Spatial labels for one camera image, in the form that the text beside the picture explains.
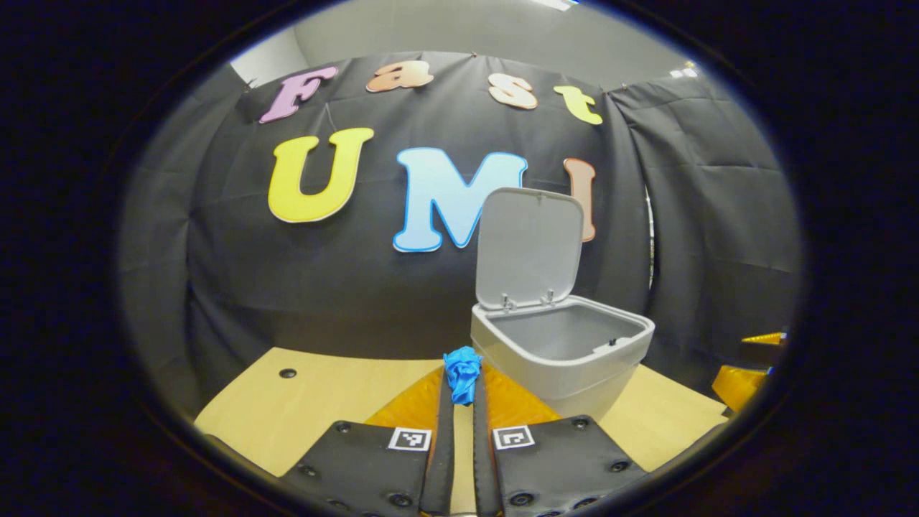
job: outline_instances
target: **blue towel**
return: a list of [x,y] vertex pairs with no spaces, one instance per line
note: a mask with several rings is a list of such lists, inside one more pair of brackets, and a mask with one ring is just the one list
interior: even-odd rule
[[482,356],[472,347],[462,347],[444,354],[447,381],[453,389],[453,403],[468,406],[475,398],[475,379],[482,371]]

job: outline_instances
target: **trash can lid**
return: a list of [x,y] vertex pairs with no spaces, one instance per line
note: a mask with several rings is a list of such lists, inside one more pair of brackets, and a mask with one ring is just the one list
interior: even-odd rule
[[564,299],[577,277],[583,223],[584,208],[573,197],[533,189],[492,192],[479,221],[479,303],[501,309]]

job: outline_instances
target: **lid hinge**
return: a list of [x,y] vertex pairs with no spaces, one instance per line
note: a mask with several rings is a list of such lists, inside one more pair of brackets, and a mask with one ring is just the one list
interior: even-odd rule
[[555,291],[553,291],[552,289],[549,289],[548,291],[546,291],[545,296],[539,297],[539,302],[543,305],[549,305],[551,307],[554,307],[555,306]]
[[507,296],[507,293],[501,293],[501,306],[504,308],[505,312],[510,312],[516,309],[516,304],[514,300],[511,300]]

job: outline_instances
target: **blue letter m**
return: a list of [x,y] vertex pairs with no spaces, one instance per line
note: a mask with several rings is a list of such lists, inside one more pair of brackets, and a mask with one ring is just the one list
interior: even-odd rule
[[485,198],[501,187],[520,187],[527,160],[509,153],[485,157],[467,185],[447,153],[431,147],[405,149],[396,156],[405,166],[405,228],[392,238],[399,251],[434,251],[444,237],[434,231],[434,207],[457,247],[466,247],[482,215]]

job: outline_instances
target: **wooden table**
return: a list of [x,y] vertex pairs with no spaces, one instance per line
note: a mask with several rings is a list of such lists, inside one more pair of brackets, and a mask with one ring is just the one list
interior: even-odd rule
[[[394,361],[271,349],[201,411],[195,425],[282,476],[336,420],[362,422],[441,360]],[[278,373],[292,368],[293,378]],[[727,419],[725,405],[639,366],[603,429],[651,471]],[[453,513],[475,511],[472,408],[455,407]]]

